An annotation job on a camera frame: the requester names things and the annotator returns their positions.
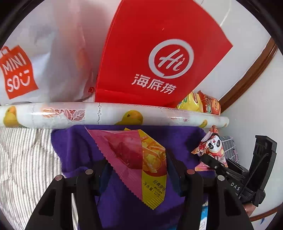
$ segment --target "pink and yellow snack package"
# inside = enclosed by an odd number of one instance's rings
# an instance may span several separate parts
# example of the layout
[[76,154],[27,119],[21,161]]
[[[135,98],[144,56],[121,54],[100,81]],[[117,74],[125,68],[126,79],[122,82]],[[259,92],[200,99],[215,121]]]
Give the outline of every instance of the pink and yellow snack package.
[[142,130],[87,130],[127,188],[151,209],[164,200],[165,148]]
[[[209,132],[201,140],[199,146],[192,151],[192,154],[197,154],[198,156],[209,154],[211,157],[214,157],[216,160],[221,162],[225,167],[228,167],[224,156],[222,142],[215,125],[210,128]],[[213,169],[209,169],[209,167],[203,162],[200,162],[200,164],[195,167],[195,171],[210,170]]]

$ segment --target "white plastic roll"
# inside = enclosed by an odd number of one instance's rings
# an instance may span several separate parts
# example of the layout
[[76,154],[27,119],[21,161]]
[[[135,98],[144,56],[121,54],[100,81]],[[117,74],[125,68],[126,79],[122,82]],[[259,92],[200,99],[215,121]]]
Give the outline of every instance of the white plastic roll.
[[65,129],[73,125],[183,125],[218,128],[227,117],[145,105],[57,102],[0,106],[0,127]]

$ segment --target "purple towel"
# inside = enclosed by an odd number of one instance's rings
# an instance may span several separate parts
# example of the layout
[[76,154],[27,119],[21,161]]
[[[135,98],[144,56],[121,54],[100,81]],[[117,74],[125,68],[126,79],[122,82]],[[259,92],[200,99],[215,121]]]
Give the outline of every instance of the purple towel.
[[[198,156],[191,154],[191,151],[205,135],[201,128],[188,126],[75,125],[69,129],[54,130],[52,144],[62,161],[62,172],[67,177],[92,168],[93,161],[103,158],[85,127],[100,130],[142,129],[165,148],[171,149],[189,169],[194,169],[199,163]],[[207,177],[214,175],[213,172],[201,174]],[[155,210],[151,210],[129,191],[113,171],[108,187],[100,197],[98,212],[105,229],[159,230],[177,224],[183,202],[184,198],[173,191],[167,177],[165,199]]]

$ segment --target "brown wooden trim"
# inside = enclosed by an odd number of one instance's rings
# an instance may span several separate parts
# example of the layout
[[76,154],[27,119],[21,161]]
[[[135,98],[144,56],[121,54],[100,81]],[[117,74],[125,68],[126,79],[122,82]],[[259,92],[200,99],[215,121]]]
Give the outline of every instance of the brown wooden trim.
[[220,99],[221,112],[225,111],[232,105],[245,91],[259,78],[262,72],[266,69],[278,47],[271,38],[258,59],[249,68],[246,74],[240,79],[233,88]]
[[268,217],[268,216],[278,212],[278,210],[281,208],[281,206],[282,205],[279,205],[276,208],[271,209],[271,210],[269,210],[269,211],[267,211],[265,213],[262,213],[262,214],[250,217],[250,221],[253,222],[253,221],[261,220],[262,218]]

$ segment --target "red paper bag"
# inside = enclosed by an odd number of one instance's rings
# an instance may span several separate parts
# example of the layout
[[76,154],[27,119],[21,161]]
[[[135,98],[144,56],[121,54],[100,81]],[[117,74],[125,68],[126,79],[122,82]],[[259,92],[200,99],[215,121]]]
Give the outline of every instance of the red paper bag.
[[122,0],[106,40],[95,101],[176,107],[231,47],[193,0]]
[[5,79],[5,89],[9,99],[37,90],[31,61],[20,46],[9,50],[1,49],[0,66]]

